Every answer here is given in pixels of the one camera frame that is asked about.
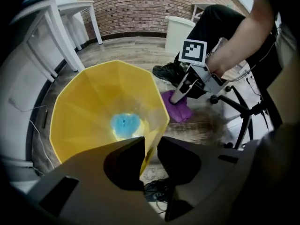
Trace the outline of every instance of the yellow trash can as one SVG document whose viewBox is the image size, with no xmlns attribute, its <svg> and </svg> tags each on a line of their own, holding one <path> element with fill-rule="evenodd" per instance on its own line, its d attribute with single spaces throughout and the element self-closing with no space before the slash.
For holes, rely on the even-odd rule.
<svg viewBox="0 0 300 225">
<path fill-rule="evenodd" d="M 122 113 L 137 114 L 141 120 L 139 136 L 145 137 L 143 172 L 169 116 L 151 72 L 120 60 L 83 70 L 57 97 L 50 142 L 59 161 L 119 141 L 111 120 Z"/>
</svg>

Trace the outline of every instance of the white table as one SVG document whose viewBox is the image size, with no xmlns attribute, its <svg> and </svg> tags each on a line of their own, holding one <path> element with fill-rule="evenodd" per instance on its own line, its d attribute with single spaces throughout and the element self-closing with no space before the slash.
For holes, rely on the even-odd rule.
<svg viewBox="0 0 300 225">
<path fill-rule="evenodd" d="M 192 22 L 195 22 L 194 19 L 200 19 L 200 14 L 203 13 L 203 11 L 205 10 L 205 8 L 207 8 L 210 5 L 214 5 L 215 3 L 193 3 L 192 5 L 194 5 L 194 11 L 193 11 L 193 15 L 192 15 Z M 196 14 L 197 8 L 202 9 L 203 11 Z"/>
<path fill-rule="evenodd" d="M 55 0 L 37 0 L 36 2 L 31 3 L 30 6 L 25 7 L 13 18 L 11 24 L 35 12 L 38 12 L 38 15 L 32 22 L 21 44 L 22 49 L 32 60 L 34 66 L 37 67 L 51 82 L 54 81 L 52 76 L 57 76 L 56 72 L 52 69 L 55 65 L 42 55 L 42 53 L 38 50 L 36 43 L 30 41 L 31 35 L 36 30 L 41 20 L 45 19 L 45 24 L 50 35 L 68 65 L 73 71 L 84 70 L 85 67 L 73 49 L 71 41 L 64 28 Z"/>
<path fill-rule="evenodd" d="M 76 32 L 75 32 L 75 18 L 74 15 L 76 13 L 82 12 L 86 9 L 89 10 L 90 13 L 90 18 L 93 24 L 93 28 L 98 40 L 99 44 L 102 44 L 102 39 L 100 36 L 100 32 L 99 32 L 99 27 L 97 24 L 97 20 L 96 20 L 96 16 L 95 16 L 95 11 L 94 11 L 94 7 L 93 7 L 93 2 L 94 1 L 76 1 L 76 2 L 70 2 L 70 3 L 65 3 L 65 4 L 60 4 L 58 5 L 58 9 L 60 11 L 60 15 L 61 16 L 67 16 L 68 22 L 67 22 L 67 28 L 70 32 L 70 35 L 76 45 L 76 47 L 78 48 L 78 50 L 81 50 L 81 45 L 80 42 L 78 41 Z"/>
</svg>

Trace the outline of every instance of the purple rag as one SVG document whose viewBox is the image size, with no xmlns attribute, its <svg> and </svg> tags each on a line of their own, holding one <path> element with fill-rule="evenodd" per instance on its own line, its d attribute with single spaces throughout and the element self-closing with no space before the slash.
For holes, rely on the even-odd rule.
<svg viewBox="0 0 300 225">
<path fill-rule="evenodd" d="M 184 122 L 189 119 L 193 112 L 187 106 L 187 97 L 183 97 L 177 104 L 172 104 L 170 98 L 173 95 L 174 90 L 170 90 L 161 94 L 165 107 L 170 115 L 176 122 Z"/>
</svg>

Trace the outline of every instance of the shoe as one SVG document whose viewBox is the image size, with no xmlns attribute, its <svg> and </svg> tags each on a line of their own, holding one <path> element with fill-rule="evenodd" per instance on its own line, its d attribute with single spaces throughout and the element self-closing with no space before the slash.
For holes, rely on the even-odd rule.
<svg viewBox="0 0 300 225">
<path fill-rule="evenodd" d="M 182 78 L 185 75 L 183 68 L 170 62 L 164 66 L 154 66 L 152 73 L 159 79 L 169 81 L 174 87 L 178 87 Z"/>
</svg>

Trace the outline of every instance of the brick wall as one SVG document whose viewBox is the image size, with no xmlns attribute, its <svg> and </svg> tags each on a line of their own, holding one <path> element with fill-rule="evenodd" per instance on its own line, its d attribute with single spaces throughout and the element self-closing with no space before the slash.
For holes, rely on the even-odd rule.
<svg viewBox="0 0 300 225">
<path fill-rule="evenodd" d="M 191 4 L 196 2 L 229 5 L 246 13 L 237 0 L 94 0 L 94 9 L 102 36 L 132 31 L 166 32 L 165 16 L 191 19 Z M 95 38 L 88 11 L 82 17 L 89 38 Z"/>
</svg>

